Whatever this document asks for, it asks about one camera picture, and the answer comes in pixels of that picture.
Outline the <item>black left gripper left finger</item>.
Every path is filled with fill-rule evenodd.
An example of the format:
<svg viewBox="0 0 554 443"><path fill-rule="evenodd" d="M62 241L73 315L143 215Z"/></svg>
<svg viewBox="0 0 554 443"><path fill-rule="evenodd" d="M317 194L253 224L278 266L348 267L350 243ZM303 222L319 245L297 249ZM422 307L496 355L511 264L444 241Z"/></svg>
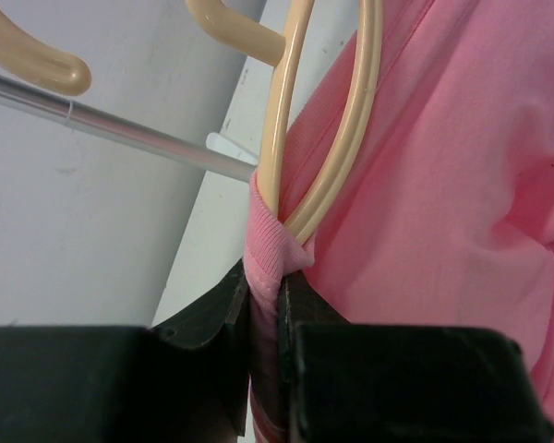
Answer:
<svg viewBox="0 0 554 443"><path fill-rule="evenodd" d="M0 327L0 442L235 442L247 333L241 263L154 327Z"/></svg>

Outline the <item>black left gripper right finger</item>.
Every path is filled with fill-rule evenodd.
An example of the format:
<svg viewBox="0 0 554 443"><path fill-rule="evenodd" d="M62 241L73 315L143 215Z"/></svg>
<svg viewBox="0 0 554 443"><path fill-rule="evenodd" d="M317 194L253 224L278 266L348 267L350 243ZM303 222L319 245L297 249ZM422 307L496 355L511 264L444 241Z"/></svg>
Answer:
<svg viewBox="0 0 554 443"><path fill-rule="evenodd" d="M551 442L517 343L491 329L357 325L301 272L278 292L291 442Z"/></svg>

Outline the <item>pink t shirt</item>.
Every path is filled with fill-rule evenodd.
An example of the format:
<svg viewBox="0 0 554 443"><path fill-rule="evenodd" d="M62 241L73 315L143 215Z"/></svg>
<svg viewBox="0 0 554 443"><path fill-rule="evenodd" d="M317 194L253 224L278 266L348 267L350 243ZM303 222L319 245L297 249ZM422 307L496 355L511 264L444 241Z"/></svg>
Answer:
<svg viewBox="0 0 554 443"><path fill-rule="evenodd" d="M354 167L306 245L283 226L334 132L294 148L278 215L256 184L244 266L258 442L283 442L277 293L302 270L357 323L516 340L554 422L554 1L386 1L378 89ZM310 100L347 88L349 43Z"/></svg>

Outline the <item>beige plastic hanger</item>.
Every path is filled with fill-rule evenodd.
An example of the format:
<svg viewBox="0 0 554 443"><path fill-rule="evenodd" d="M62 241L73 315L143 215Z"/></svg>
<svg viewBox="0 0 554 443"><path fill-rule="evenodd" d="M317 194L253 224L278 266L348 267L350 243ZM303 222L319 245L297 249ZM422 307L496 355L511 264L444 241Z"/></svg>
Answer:
<svg viewBox="0 0 554 443"><path fill-rule="evenodd" d="M379 81L384 31L384 5L358 5L355 52L347 88L327 90L307 102L292 118L293 95L303 45L313 11L310 1L290 3L282 31L275 31L226 6L221 1L190 1L187 9L215 41L232 47L272 70L259 143L259 160L249 180L273 215L281 209L282 183L294 164L293 150L302 137L337 123L334 136L306 194L284 225L300 243L316 232L355 163L370 119ZM91 84L87 64L29 35L0 9L1 76L74 102Z"/></svg>

